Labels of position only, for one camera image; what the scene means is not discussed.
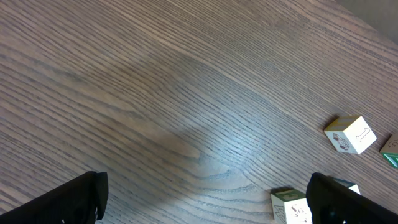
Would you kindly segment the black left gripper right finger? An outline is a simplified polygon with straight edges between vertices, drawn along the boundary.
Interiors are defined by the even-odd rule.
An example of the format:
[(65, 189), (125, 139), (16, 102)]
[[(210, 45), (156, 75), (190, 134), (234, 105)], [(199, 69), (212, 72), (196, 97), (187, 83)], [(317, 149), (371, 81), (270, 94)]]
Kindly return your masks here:
[(397, 214), (319, 172), (312, 174), (306, 198), (313, 224), (397, 224)]

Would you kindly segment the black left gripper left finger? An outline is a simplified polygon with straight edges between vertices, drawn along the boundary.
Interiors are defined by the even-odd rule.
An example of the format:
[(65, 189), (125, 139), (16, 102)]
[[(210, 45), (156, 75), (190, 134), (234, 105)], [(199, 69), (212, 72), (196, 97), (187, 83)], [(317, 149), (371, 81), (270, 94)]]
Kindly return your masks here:
[(1, 215), (1, 224), (94, 224), (108, 201), (108, 174), (86, 172)]

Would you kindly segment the white block blue side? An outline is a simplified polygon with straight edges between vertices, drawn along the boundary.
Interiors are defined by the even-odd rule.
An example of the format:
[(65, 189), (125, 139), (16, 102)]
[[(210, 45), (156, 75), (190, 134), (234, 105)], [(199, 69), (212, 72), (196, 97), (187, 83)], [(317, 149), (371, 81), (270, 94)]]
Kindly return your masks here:
[(272, 189), (274, 220), (281, 224), (348, 223), (337, 208), (337, 200), (343, 198), (339, 190), (360, 193), (357, 184), (334, 177), (325, 183), (311, 179), (307, 193), (293, 187)]

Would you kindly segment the white X block yellow side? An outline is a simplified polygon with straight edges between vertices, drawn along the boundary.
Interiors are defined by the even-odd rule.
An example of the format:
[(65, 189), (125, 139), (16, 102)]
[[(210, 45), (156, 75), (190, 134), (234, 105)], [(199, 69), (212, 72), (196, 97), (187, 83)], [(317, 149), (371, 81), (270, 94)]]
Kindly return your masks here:
[(398, 155), (398, 145), (397, 145), (397, 133), (392, 134), (390, 138), (386, 141), (385, 145), (380, 150), (380, 154), (385, 158), (385, 160), (395, 169), (397, 169), (397, 155)]

